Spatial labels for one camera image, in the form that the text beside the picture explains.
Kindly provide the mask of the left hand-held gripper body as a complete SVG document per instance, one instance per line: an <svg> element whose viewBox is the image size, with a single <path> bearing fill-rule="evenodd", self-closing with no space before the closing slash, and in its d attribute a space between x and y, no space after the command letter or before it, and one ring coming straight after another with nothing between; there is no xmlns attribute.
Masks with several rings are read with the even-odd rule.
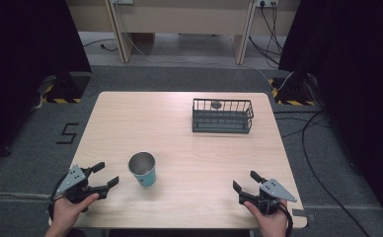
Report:
<svg viewBox="0 0 383 237"><path fill-rule="evenodd" d="M65 196L72 203L79 203L92 194L98 194L99 199L106 198L108 192L101 192L100 187L89 185L88 178L92 174L90 168L73 165L63 180L59 182L54 196Z"/></svg>

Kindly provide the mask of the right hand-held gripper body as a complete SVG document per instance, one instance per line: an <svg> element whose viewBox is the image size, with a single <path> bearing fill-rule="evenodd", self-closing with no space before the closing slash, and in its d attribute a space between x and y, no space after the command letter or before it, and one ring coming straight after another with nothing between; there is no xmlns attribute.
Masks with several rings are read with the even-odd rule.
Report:
<svg viewBox="0 0 383 237"><path fill-rule="evenodd" d="M297 198L276 179L266 180L260 178L257 180L257 183L259 184L259 193L256 196L246 193L241 187L238 187L239 204L248 201L252 203L262 215L272 215L279 210L280 201L282 199L297 202Z"/></svg>

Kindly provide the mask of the person's right hand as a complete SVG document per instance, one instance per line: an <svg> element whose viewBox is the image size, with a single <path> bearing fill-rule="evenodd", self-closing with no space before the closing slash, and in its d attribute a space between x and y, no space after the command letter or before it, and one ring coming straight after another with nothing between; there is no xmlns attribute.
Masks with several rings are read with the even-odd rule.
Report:
<svg viewBox="0 0 383 237"><path fill-rule="evenodd" d="M263 237L285 237L287 229L286 215L278 211L273 215L264 216L258 208L249 201L244 202L244 207L258 221L260 232Z"/></svg>

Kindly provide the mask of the person's left hand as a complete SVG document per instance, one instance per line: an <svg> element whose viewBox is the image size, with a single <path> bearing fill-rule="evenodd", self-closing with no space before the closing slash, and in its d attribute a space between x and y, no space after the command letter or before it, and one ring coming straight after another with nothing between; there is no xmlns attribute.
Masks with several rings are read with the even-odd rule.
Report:
<svg viewBox="0 0 383 237"><path fill-rule="evenodd" d="M54 203L53 220L49 228L65 229L69 233L81 212L98 198L98 194L92 194L79 203L72 203L66 197L61 197Z"/></svg>

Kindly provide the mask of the teal metal cup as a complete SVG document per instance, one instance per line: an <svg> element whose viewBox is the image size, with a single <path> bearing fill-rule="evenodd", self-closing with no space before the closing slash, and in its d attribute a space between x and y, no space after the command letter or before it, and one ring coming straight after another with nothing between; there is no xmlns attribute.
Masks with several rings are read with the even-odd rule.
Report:
<svg viewBox="0 0 383 237"><path fill-rule="evenodd" d="M134 154L129 159L128 170L142 187L151 187L156 182L156 160L148 152Z"/></svg>

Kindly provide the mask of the grey tape piece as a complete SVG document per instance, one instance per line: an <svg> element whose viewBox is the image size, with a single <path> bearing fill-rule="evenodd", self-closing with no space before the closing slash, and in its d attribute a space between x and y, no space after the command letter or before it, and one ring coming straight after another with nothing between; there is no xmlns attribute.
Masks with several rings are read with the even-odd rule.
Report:
<svg viewBox="0 0 383 237"><path fill-rule="evenodd" d="M306 217L308 221L316 221L317 220L315 213L307 212L305 209L292 208L292 214L293 214L293 216Z"/></svg>

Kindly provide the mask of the stand base with striped tape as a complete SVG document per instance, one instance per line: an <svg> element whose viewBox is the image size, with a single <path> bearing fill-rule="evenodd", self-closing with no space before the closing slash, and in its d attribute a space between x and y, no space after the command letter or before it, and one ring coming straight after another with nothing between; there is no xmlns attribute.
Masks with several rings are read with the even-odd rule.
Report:
<svg viewBox="0 0 383 237"><path fill-rule="evenodd" d="M78 104L90 81L88 73L47 76L38 88L39 103Z"/></svg>
<svg viewBox="0 0 383 237"><path fill-rule="evenodd" d="M268 79L274 101L280 105L314 106L314 99L304 81L292 78L292 73Z"/></svg>

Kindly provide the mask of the black curtain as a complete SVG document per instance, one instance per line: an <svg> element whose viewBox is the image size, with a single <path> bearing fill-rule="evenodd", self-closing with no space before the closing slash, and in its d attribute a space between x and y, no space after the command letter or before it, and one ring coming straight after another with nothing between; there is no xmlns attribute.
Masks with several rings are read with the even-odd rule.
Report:
<svg viewBox="0 0 383 237"><path fill-rule="evenodd" d="M90 70L66 0L0 0L0 154L43 79Z"/></svg>
<svg viewBox="0 0 383 237"><path fill-rule="evenodd" d="M356 168L383 207L383 0L300 0L279 66L311 73Z"/></svg>

